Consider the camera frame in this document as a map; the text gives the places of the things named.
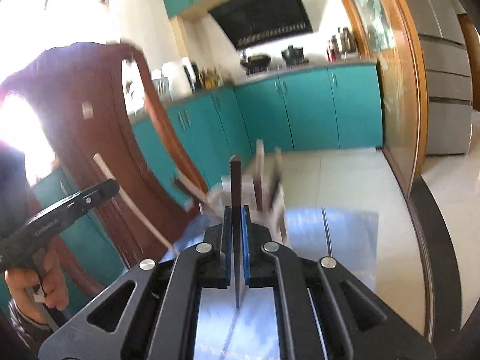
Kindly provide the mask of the light wooden chopstick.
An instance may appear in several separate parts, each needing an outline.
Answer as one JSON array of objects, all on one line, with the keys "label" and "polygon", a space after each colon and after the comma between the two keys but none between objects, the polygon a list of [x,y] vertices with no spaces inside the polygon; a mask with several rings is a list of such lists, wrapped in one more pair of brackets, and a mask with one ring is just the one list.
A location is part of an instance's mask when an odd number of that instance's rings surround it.
[{"label": "light wooden chopstick", "polygon": [[[106,176],[108,179],[115,180],[117,183],[119,181],[116,179],[112,171],[110,170],[109,166],[105,163],[100,153],[97,153],[93,157],[94,162],[100,169],[100,171]],[[131,197],[128,196],[126,191],[123,189],[121,184],[119,184],[119,194],[121,199],[124,201],[126,206],[137,216],[137,218],[143,223],[144,226],[150,231],[150,233],[168,250],[170,250],[174,257],[177,257],[180,253],[178,250],[173,246],[173,244],[162,234],[162,232],[156,228],[156,226],[143,214],[143,212],[138,208],[135,202],[132,200]]]},{"label": "light wooden chopstick", "polygon": [[184,194],[189,195],[193,200],[200,204],[208,204],[208,197],[199,187],[197,187],[186,175],[179,170],[176,171],[174,185]]}]

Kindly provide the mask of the dark brown chopstick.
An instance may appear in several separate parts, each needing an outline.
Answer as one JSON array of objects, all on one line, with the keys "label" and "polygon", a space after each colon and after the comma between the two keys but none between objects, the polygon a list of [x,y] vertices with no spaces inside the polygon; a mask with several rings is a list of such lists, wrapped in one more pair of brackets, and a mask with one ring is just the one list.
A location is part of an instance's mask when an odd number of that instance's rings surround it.
[{"label": "dark brown chopstick", "polygon": [[240,308],[242,162],[238,155],[230,159],[230,189],[233,240],[233,273],[236,309]]},{"label": "dark brown chopstick", "polygon": [[275,198],[278,194],[278,189],[281,183],[281,174],[283,170],[283,159],[282,159],[282,152],[279,147],[274,149],[274,163],[272,174],[269,182],[269,190],[268,190],[268,208],[272,210],[273,203]]}]

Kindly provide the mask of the teal lower kitchen cabinets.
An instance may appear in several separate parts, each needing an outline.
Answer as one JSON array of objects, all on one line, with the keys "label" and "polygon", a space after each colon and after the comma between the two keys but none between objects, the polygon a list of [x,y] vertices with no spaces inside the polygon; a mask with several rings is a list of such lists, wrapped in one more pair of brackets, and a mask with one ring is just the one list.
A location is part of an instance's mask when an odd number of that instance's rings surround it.
[{"label": "teal lower kitchen cabinets", "polygon": [[[148,115],[128,118],[125,100],[103,96],[87,119],[67,99],[45,115],[17,94],[1,105],[1,138],[19,150],[61,155],[85,144],[118,173],[134,154],[126,189],[139,188],[139,208],[170,242],[177,241],[191,212],[173,184],[176,165]],[[168,106],[168,119],[208,186],[218,184],[238,155],[251,160],[257,141],[273,152],[379,147],[383,117],[377,69],[371,63],[319,67],[270,76],[202,93]]]}]

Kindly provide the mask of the blue checked table cloth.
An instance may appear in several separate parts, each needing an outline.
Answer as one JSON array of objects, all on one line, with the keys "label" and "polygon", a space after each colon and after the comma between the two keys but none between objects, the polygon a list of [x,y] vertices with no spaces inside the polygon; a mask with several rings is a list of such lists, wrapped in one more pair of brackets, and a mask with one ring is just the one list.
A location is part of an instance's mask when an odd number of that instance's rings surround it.
[{"label": "blue checked table cloth", "polygon": [[370,291],[331,257],[275,242],[246,207],[176,258],[149,355],[157,359],[361,359]]}]

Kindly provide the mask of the white plastic utensil basket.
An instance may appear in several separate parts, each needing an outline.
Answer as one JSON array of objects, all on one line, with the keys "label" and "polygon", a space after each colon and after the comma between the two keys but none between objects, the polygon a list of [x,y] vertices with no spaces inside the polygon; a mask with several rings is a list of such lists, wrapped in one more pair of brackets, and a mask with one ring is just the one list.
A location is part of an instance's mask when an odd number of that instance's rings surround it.
[{"label": "white plastic utensil basket", "polygon": [[[241,179],[241,204],[249,206],[250,221],[253,224],[262,225],[270,231],[275,242],[292,248],[287,233],[285,194],[282,184],[279,184],[272,206],[270,206],[270,187],[268,182],[263,182],[262,191],[264,198],[264,209],[257,209],[253,178],[251,175],[244,175]],[[201,212],[204,215],[222,217],[224,206],[231,204],[230,178],[222,176],[221,182],[215,184],[207,194],[207,202],[201,203]]]}]

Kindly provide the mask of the carved wooden chair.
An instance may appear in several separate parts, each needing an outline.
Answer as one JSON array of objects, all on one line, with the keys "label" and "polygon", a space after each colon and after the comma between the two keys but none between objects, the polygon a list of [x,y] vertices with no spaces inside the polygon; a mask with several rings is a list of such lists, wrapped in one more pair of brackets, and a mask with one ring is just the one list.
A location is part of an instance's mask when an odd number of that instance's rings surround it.
[{"label": "carved wooden chair", "polygon": [[160,260],[195,215],[148,166],[126,111],[122,64],[137,64],[146,112],[177,169],[199,189],[206,181],[187,154],[155,91],[143,52],[128,43],[78,42],[39,55],[1,83],[1,95],[27,100],[73,181],[87,188],[114,178],[122,194],[96,213],[120,258],[133,267]]}]

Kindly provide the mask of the black wok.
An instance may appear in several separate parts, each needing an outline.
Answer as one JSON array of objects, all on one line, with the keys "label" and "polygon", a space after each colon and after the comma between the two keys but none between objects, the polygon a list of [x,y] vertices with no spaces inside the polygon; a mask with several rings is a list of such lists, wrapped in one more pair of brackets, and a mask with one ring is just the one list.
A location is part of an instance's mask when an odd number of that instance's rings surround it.
[{"label": "black wok", "polygon": [[272,57],[270,55],[259,54],[243,58],[240,65],[247,70],[267,68],[270,65]]}]

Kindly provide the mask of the black cooking pot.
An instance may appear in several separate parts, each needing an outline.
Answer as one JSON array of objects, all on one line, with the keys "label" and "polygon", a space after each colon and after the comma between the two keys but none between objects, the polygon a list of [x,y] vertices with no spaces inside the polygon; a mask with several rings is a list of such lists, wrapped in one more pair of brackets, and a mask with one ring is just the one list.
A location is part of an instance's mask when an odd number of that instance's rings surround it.
[{"label": "black cooking pot", "polygon": [[281,52],[281,56],[286,62],[287,66],[298,65],[304,63],[304,49],[293,46],[288,46]]}]

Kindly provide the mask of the black range hood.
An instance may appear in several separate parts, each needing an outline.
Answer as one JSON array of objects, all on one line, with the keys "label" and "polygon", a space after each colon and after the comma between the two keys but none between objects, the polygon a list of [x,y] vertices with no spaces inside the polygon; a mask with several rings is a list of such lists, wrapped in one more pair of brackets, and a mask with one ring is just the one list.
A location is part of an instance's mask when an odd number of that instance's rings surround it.
[{"label": "black range hood", "polygon": [[236,50],[313,32],[302,0],[229,0],[209,14]]}]

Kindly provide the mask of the grey refrigerator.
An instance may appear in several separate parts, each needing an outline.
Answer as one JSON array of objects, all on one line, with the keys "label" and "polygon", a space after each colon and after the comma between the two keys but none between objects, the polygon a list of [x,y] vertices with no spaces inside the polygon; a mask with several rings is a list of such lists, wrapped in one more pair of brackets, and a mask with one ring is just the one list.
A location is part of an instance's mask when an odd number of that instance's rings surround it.
[{"label": "grey refrigerator", "polygon": [[424,53],[429,97],[427,155],[465,155],[473,87],[458,0],[406,0]]}]

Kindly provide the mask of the glass sliding door wooden frame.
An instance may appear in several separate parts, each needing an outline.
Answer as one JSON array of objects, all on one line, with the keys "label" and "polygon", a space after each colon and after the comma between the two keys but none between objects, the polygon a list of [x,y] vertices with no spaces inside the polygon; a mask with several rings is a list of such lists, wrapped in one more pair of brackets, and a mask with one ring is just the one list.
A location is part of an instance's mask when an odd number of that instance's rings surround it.
[{"label": "glass sliding door wooden frame", "polygon": [[342,0],[359,52],[377,61],[382,151],[405,197],[421,174],[428,136],[423,51],[406,0]]}]

